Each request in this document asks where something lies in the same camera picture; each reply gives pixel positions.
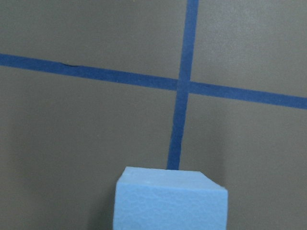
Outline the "light blue foam block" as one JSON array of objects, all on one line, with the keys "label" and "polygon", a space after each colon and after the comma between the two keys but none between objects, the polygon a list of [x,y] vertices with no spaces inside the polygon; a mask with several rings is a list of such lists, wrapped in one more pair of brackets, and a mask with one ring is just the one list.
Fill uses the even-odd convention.
[{"label": "light blue foam block", "polygon": [[115,230],[225,230],[228,191],[201,172],[126,167],[117,181]]}]

